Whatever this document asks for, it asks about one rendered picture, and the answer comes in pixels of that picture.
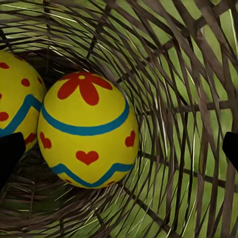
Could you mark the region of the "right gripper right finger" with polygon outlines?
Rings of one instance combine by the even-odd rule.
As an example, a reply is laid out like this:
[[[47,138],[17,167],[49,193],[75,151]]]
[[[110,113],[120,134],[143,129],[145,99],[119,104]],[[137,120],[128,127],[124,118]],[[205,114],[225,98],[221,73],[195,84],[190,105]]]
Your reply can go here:
[[[238,134],[229,131],[226,132],[223,139],[222,150],[236,171],[238,171]]]

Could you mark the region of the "easter egg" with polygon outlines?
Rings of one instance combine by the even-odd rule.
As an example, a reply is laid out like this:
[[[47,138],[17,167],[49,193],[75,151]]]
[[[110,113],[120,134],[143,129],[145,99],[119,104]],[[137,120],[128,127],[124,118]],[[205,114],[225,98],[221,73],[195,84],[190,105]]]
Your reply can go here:
[[[28,154],[37,142],[39,114],[46,85],[33,66],[0,49],[0,137],[21,132]]]
[[[45,95],[37,126],[41,154],[56,175],[86,189],[121,180],[138,154],[134,110],[104,77],[63,75]]]

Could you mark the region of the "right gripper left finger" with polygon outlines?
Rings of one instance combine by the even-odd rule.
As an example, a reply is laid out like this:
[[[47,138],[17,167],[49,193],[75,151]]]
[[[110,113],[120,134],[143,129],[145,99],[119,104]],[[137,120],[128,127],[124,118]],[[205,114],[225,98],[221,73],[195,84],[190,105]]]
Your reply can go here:
[[[0,137],[0,191],[26,150],[21,132]]]

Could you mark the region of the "wicker basket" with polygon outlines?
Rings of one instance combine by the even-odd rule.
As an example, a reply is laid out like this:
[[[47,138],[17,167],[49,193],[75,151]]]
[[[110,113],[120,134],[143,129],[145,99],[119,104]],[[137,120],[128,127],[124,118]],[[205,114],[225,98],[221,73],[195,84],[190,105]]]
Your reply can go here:
[[[166,10],[164,9],[164,7],[162,6],[159,0],[141,0],[141,2],[145,4],[149,9],[151,9],[153,12],[155,12],[157,15],[164,18],[168,26],[162,23],[153,14],[149,13],[147,10],[141,7],[137,3],[136,0],[123,0],[123,1],[126,2],[130,7],[132,7],[132,10],[134,11],[134,13],[136,14],[136,16],[138,17],[140,21],[138,21],[136,18],[134,18],[124,9],[122,9],[122,7],[119,5],[117,0],[103,0],[104,3],[106,3],[105,8],[100,7],[93,0],[89,0],[94,6],[100,9],[103,13],[86,8],[80,5],[79,3],[77,3],[75,0],[70,0],[70,1],[73,3],[67,2],[65,0],[43,0],[43,4],[30,2],[28,0],[0,0],[0,5],[3,5],[3,6],[5,4],[15,3],[15,2],[22,2],[22,3],[36,6],[35,8],[26,8],[26,9],[18,8],[18,10],[10,10],[10,11],[0,10],[0,14],[5,13],[11,16],[16,16],[16,18],[0,19],[0,49],[10,52],[12,54],[15,54],[24,60],[43,59],[47,61],[47,64],[48,62],[54,62],[57,65],[64,68],[65,70],[69,71],[70,73],[78,72],[78,71],[93,72],[97,75],[100,75],[101,77],[104,77],[106,80],[110,81],[114,86],[116,86],[123,93],[124,97],[127,99],[128,103],[131,103],[132,108],[134,110],[134,115],[136,117],[138,129],[139,129],[139,135],[140,135],[139,150],[138,150],[137,158],[132,168],[130,169],[129,173],[126,174],[126,176],[124,176],[121,180],[119,180],[115,184],[112,184],[103,188],[86,189],[82,187],[77,187],[67,182],[65,185],[69,184],[69,186],[66,189],[64,189],[62,192],[69,189],[70,190],[57,199],[55,192],[63,188],[65,185],[58,188],[57,190],[54,190],[53,186],[61,184],[61,183],[65,183],[66,181],[62,180],[58,175],[56,175],[56,173],[54,173],[53,175],[49,174],[50,172],[53,172],[53,171],[52,169],[50,169],[49,165],[47,165],[47,162],[45,161],[45,159],[42,159],[44,156],[41,154],[40,146],[37,141],[36,144],[33,146],[33,148],[28,152],[28,154],[25,155],[21,159],[22,162],[19,161],[16,167],[14,168],[14,170],[12,171],[9,177],[11,177],[13,181],[10,181],[10,180],[6,181],[6,183],[9,185],[8,189],[5,190],[2,188],[1,190],[4,193],[4,195],[3,197],[0,196],[0,232],[5,233],[5,235],[0,235],[0,238],[33,238],[35,236],[46,236],[44,238],[65,238],[65,236],[72,233],[68,237],[68,238],[71,238],[80,228],[90,224],[91,222],[90,223],[87,223],[87,222],[95,216],[97,216],[101,227],[92,236],[88,238],[112,238],[110,233],[113,231],[113,229],[117,227],[118,224],[120,224],[124,218],[126,218],[125,220],[126,222],[130,213],[137,207],[137,205],[139,205],[140,208],[142,208],[145,211],[145,216],[146,214],[148,214],[152,218],[152,222],[142,238],[147,237],[154,221],[160,226],[160,229],[158,230],[158,232],[153,238],[157,238],[158,234],[162,230],[164,230],[167,233],[166,238],[183,238],[183,234],[185,232],[186,226],[188,224],[189,218],[191,216],[191,213],[195,205],[196,207],[195,207],[195,222],[194,222],[194,238],[199,237],[199,234],[201,232],[208,210],[209,210],[209,218],[208,218],[206,238],[214,238],[221,215],[222,215],[222,227],[221,227],[220,238],[235,238],[236,233],[238,231],[238,218],[235,222],[235,225],[231,233],[230,233],[230,226],[231,226],[233,196],[234,196],[234,192],[238,193],[238,185],[235,184],[236,169],[233,166],[233,164],[230,162],[228,157],[226,157],[227,164],[228,164],[226,181],[223,181],[220,179],[219,151],[220,151],[220,137],[222,138],[222,141],[224,139],[222,134],[222,126],[221,126],[222,109],[231,109],[232,116],[233,116],[231,132],[238,134],[238,90],[235,88],[232,82],[229,63],[228,63],[228,59],[229,59],[238,73],[238,59],[225,33],[223,32],[221,28],[219,16],[225,13],[226,11],[230,10],[232,28],[233,28],[237,52],[238,52],[238,10],[236,9],[238,0],[222,0],[217,5],[214,5],[210,0],[194,0],[195,4],[197,5],[199,11],[202,14],[202,16],[200,16],[196,20],[194,20],[193,17],[190,15],[190,13],[187,11],[187,9],[185,8],[181,0],[172,0],[172,3],[176,7],[186,27],[183,26],[174,17],[172,17],[168,12],[166,12]],[[61,7],[58,6],[58,4],[65,6],[66,8],[71,10],[71,12],[62,9]],[[76,12],[73,8],[84,10],[94,19],[81,15],[80,13]],[[36,11],[36,9],[44,9],[44,12]],[[116,11],[118,14],[124,17],[129,22],[132,29],[128,27],[126,24],[122,23],[120,20],[118,20],[112,13],[112,10]],[[41,13],[41,15],[31,16],[31,15],[20,13],[21,11],[32,11],[36,13]],[[64,13],[70,16],[71,18],[73,18],[73,20],[60,17],[57,14],[55,14],[53,11]],[[102,16],[99,17],[95,15],[94,13],[102,14]],[[60,24],[59,22],[51,18],[50,15],[59,18],[60,20],[68,24],[69,26]],[[77,18],[75,18],[75,16],[82,18],[84,21],[86,21],[89,24],[82,23]],[[125,33],[127,34],[127,36],[121,33],[111,23],[111,21],[108,19],[109,17],[111,17],[115,22],[117,22],[123,28],[124,31],[126,29],[128,32],[130,32],[136,38],[138,38],[140,40],[140,43],[143,45],[143,48],[137,45],[135,42],[133,42],[133,40],[130,38],[130,36],[128,35],[126,31]],[[86,34],[84,34],[87,32],[75,28],[74,26],[69,24],[66,20],[77,22],[82,27],[84,27],[88,32],[90,32],[90,34],[93,35],[93,38],[87,36]],[[154,25],[156,25],[157,27],[159,27],[161,30],[163,30],[164,32],[172,36],[172,38],[171,39],[169,38],[169,40],[162,45],[159,39],[157,38],[155,32],[153,31],[152,27],[148,23],[148,20],[152,22]],[[47,26],[43,27],[43,26],[38,26],[35,24],[26,24],[26,23],[22,23],[23,21],[35,21],[35,22],[39,22],[40,24],[46,24]],[[15,25],[10,25],[8,23],[18,23],[22,25],[15,26]],[[209,43],[207,42],[205,38],[203,27],[206,24],[209,25],[216,39],[220,43],[223,65],[221,65],[220,61],[218,60],[217,56],[215,55],[214,51],[212,50],[212,48],[210,47]],[[24,26],[32,26],[32,27],[36,27],[40,29],[45,29],[47,30],[47,32],[41,31],[41,30],[34,30],[31,28],[26,28]],[[67,31],[69,31],[69,33],[58,30],[55,27],[64,28]],[[120,39],[122,40],[122,43],[118,39],[116,39],[113,35],[111,35],[108,32],[108,30],[105,29],[105,27],[108,27],[113,32],[117,33]],[[154,41],[156,46],[150,43],[149,41],[147,41],[144,37],[142,37],[139,34],[139,32],[135,29],[135,27],[139,29],[141,32],[145,33],[147,36],[151,37],[151,39]],[[27,32],[34,32],[40,35],[38,36],[25,35],[26,37],[19,37],[19,38],[11,37],[9,35],[14,35],[14,34],[23,35],[23,33],[25,32],[14,33],[14,32],[7,32],[2,30],[2,29],[8,29],[8,28],[18,28],[18,29],[26,30]],[[72,32],[72,30],[82,33],[83,35],[85,35],[85,37],[77,35],[76,33]],[[60,32],[64,34],[65,36],[58,35],[52,31]],[[68,35],[77,36],[83,41],[73,39],[72,37]],[[40,38],[40,36],[48,36],[48,38]],[[198,45],[199,49],[202,52],[204,66],[201,63],[201,61],[197,58],[196,54],[194,53],[190,36],[193,37],[193,39],[195,40],[196,44]],[[107,37],[113,40],[115,44],[117,45],[117,47],[115,47],[109,41]],[[37,38],[37,40],[28,40],[31,38]],[[75,42],[76,44],[81,46],[83,49],[85,49],[88,52],[88,55],[82,55],[81,53],[69,47],[69,46],[72,46],[72,47],[78,48],[77,46],[60,42],[56,38],[63,39],[66,42],[68,41]],[[84,38],[90,39],[92,40],[92,42],[89,43]],[[26,40],[26,41],[17,42],[20,40]],[[131,48],[131,46],[129,45],[127,41],[131,42],[135,46],[138,53],[141,55],[141,58],[133,51],[133,49]],[[110,47],[111,51],[108,48],[106,48],[102,44],[102,42],[107,44]],[[29,45],[31,47],[37,47],[37,49],[33,49],[33,50],[28,50],[26,49],[26,47],[22,47],[22,48],[14,47],[15,45],[16,46],[22,45],[22,44],[28,45],[28,43],[29,44],[30,43],[45,44],[47,45],[47,47]],[[90,45],[90,48],[88,48],[87,46],[83,44]],[[132,58],[127,56],[124,53],[124,51],[120,48],[119,45],[127,49],[130,55],[132,56]],[[107,55],[100,48],[100,46],[103,47],[109,55]],[[65,52],[71,54],[73,57],[66,56],[60,50],[57,50],[54,47],[63,49]],[[176,50],[184,81],[169,58],[168,50],[171,49],[172,47],[174,47]],[[184,53],[190,59],[191,68],[182,57],[179,47],[182,48]],[[19,49],[25,49],[26,51],[22,51],[22,52],[14,51]],[[140,49],[147,53],[148,56],[146,58],[144,57]],[[107,60],[104,57],[102,57],[97,50],[100,50],[104,54],[104,56],[107,58]],[[121,53],[126,58],[126,61],[122,59],[119,53]],[[111,56],[111,54],[116,56],[119,62],[117,62]],[[93,61],[89,59],[91,55],[96,63],[94,63]],[[172,80],[163,69],[163,66],[160,60],[161,55],[163,55],[165,59],[167,60]],[[137,65],[134,66],[134,64],[130,60],[133,60],[134,62],[136,62]],[[112,73],[107,63],[112,65],[112,67],[118,73],[120,78],[117,78],[114,75],[114,73]],[[155,76],[157,83],[155,83],[155,81],[152,79],[152,77],[146,70],[145,68],[146,65],[149,67],[149,69]],[[35,68],[35,70],[38,71],[38,73],[52,70],[60,74],[67,75],[67,73],[56,70],[54,68],[38,67],[38,66],[33,66],[33,67]],[[162,74],[165,84],[157,75],[154,67],[156,67],[157,70]],[[181,93],[179,92],[177,88],[173,70],[177,74],[181,82],[184,84],[184,86],[186,87],[190,105],[186,102],[186,100],[184,99],[184,97],[181,95]],[[147,77],[149,84],[147,84],[147,82],[143,78],[142,72]],[[227,93],[228,100],[222,101],[220,99],[220,96],[218,95],[216,90],[213,72],[216,74],[220,83],[224,87]],[[193,84],[195,86],[198,104],[196,103],[193,96],[191,95],[187,73],[190,75],[190,78],[193,81]],[[208,95],[203,90],[200,75],[202,75],[203,78],[206,80],[206,82],[209,84],[213,101],[210,100]],[[143,91],[140,84],[138,83],[137,76],[139,77],[140,81],[143,83],[146,90],[146,94]],[[47,79],[51,82],[51,83],[44,82],[46,85],[47,91],[49,91],[51,87],[61,79],[54,75],[41,74],[41,77],[42,79]],[[131,97],[128,95],[125,89],[122,89],[122,86],[121,86],[122,81],[129,89],[131,93]],[[152,91],[150,82],[156,88],[157,99]],[[174,107],[168,84],[173,88],[176,94],[178,107]],[[167,102],[165,101],[162,95],[160,85],[162,86],[162,88],[164,89],[167,95]],[[143,93],[143,95],[148,101],[149,111],[146,111],[145,109],[144,105],[146,104],[142,99],[140,91]],[[152,96],[153,104],[149,100],[148,93]],[[137,100],[140,110],[135,105],[134,98]],[[217,146],[215,144],[213,131],[212,131],[211,123],[210,123],[212,110],[215,110],[216,112],[216,117],[217,117],[217,121],[219,125]],[[187,121],[188,121],[189,112],[192,112],[194,116],[194,136],[193,136],[192,150],[190,147],[190,141],[189,141],[188,131],[187,131]],[[196,112],[200,112],[201,119],[203,121],[202,138],[200,142],[201,147],[200,147],[198,172],[194,172],[195,127],[197,127],[197,131],[198,131],[198,126],[196,121]],[[180,113],[182,123],[183,123],[184,130],[183,130],[182,142],[180,138],[179,123],[178,123],[178,118],[176,113]],[[151,116],[152,118],[153,127],[154,127],[153,137],[152,137],[150,123],[149,123],[149,116]],[[142,124],[146,125],[145,146],[143,146],[144,144],[143,133],[141,134]],[[180,166],[179,166],[177,152],[175,148],[174,124],[176,125],[178,141],[179,141],[179,146],[181,151]],[[151,154],[146,153],[146,144],[147,144],[146,142],[148,137],[147,136],[148,130],[149,130],[151,141],[152,141]],[[163,155],[159,131],[161,131],[161,136],[163,139],[165,159]],[[199,135],[199,132],[198,132],[198,135]],[[188,144],[188,149],[189,149],[189,153],[191,157],[190,170],[184,168],[185,166],[184,154],[185,154],[186,141]],[[170,143],[170,160],[167,161],[169,143]],[[206,172],[208,144],[210,144],[210,147],[212,149],[212,153],[215,159],[213,177],[207,176],[207,172]],[[30,156],[31,154],[34,155],[35,158],[32,158]],[[135,181],[136,174],[134,175],[132,181],[131,181],[131,174],[135,165],[137,165],[137,161],[139,157],[140,157],[140,163],[138,168],[139,169],[138,180],[136,184],[133,183],[132,191],[129,191],[133,180]],[[143,171],[140,174],[142,158],[144,159]],[[147,158],[148,160],[151,160],[150,169],[144,182],[142,182],[142,186],[138,194],[134,195],[136,188],[138,188],[138,183],[140,181],[140,178],[147,165],[146,163],[144,166],[145,158]],[[28,159],[35,160],[35,163],[29,163]],[[152,201],[150,205],[147,206],[142,201],[142,191],[148,180],[148,189],[147,189],[147,195],[146,195],[146,197],[148,198],[149,185],[150,185],[154,161],[156,162],[156,166],[155,166],[155,177],[152,182],[152,184],[154,183],[153,197],[152,197]],[[45,164],[45,167],[39,167],[40,164]],[[163,178],[162,178],[162,185],[161,185],[161,191],[160,191],[158,212],[156,214],[154,211],[152,211],[151,207],[153,206],[157,175],[161,165],[164,165],[164,170],[162,174]],[[168,183],[167,183],[167,186],[161,201],[166,166],[169,167]],[[33,172],[22,171],[21,170],[22,168],[34,168],[34,171]],[[174,174],[176,173],[176,170],[179,171],[179,179],[178,179],[179,181],[175,189],[175,192],[173,194]],[[190,180],[187,185],[187,187],[189,187],[189,190],[188,190],[187,209],[186,209],[183,229],[181,234],[178,235],[175,231],[177,230],[177,227],[178,227],[179,209],[187,190],[187,187],[186,187],[183,198],[180,202],[183,173],[190,175]],[[39,182],[36,182],[36,179],[39,174],[48,174],[48,177],[41,177],[45,179]],[[19,177],[18,175],[33,177],[33,181],[26,178]],[[193,177],[197,178],[196,200],[191,209],[190,214],[188,214]],[[211,200],[208,205],[208,208],[205,212],[202,222],[200,223],[205,181],[212,183],[212,194],[211,194]],[[25,192],[9,191],[10,186],[22,189]],[[25,188],[24,186],[32,186],[32,191],[29,190],[28,188]],[[35,189],[36,186],[42,186],[42,187],[39,189]],[[215,220],[217,195],[218,195],[219,186],[225,189],[225,193],[224,193],[224,201],[222,203],[218,216]],[[44,212],[31,214],[33,203],[47,203],[47,202],[38,202],[36,200],[51,197],[49,195],[35,193],[35,191],[44,189],[47,187],[52,187],[53,189],[53,192],[50,194],[54,194],[57,208],[50,211],[48,210]],[[176,201],[175,219],[174,219],[172,227],[169,227],[168,223],[170,222],[170,219],[171,219],[172,202],[173,202],[177,189],[178,189],[178,193],[177,193],[177,201]],[[81,194],[82,192],[84,193],[84,195],[81,198],[79,198],[77,201],[63,205],[60,208],[58,203],[58,200],[60,198],[62,198],[63,196],[67,194],[67,196],[63,200],[66,200],[68,198],[70,198],[69,200],[71,200],[74,197]],[[100,214],[102,214],[103,211],[105,212],[113,204],[112,203],[110,205],[111,201],[118,193],[119,193],[119,196],[113,203],[117,202],[117,200],[124,193],[126,194],[124,199],[120,203],[120,205],[127,198],[128,200],[119,211],[117,211],[107,222],[105,222],[108,216],[102,219]],[[22,200],[22,199],[5,198],[6,194],[25,198],[25,199]],[[159,215],[160,207],[162,206],[165,196],[166,196],[166,217],[164,220],[162,220],[158,215]],[[128,204],[130,200],[132,199],[134,199],[134,203],[131,209],[129,209],[125,213],[128,207]],[[3,206],[1,205],[2,202],[19,202],[19,203],[30,204],[29,214],[28,215],[19,214],[15,211],[24,211],[24,210],[20,210],[20,209],[8,207],[8,206]],[[31,216],[48,213],[55,210],[57,211],[54,213],[41,216],[38,218],[31,218]],[[115,221],[115,223],[109,226],[112,220],[114,219],[114,217],[120,211],[121,213],[119,217],[117,218],[117,220]],[[140,222],[144,220],[144,217],[140,220]],[[47,225],[51,225],[57,221],[60,221],[60,223],[51,228],[46,227]],[[119,233],[123,230],[123,226],[125,222],[123,223]],[[75,226],[77,226],[80,223],[83,223],[83,224],[79,228],[73,229]],[[94,227],[92,230],[94,230],[96,227]],[[129,232],[131,228],[130,226],[124,238],[129,236],[129,234],[135,229],[135,227]],[[35,231],[35,230],[43,230],[43,231],[37,234],[29,233],[30,231]],[[57,231],[52,234],[43,234],[43,232],[47,230],[57,230]],[[115,238],[119,236],[119,233],[115,236]]]

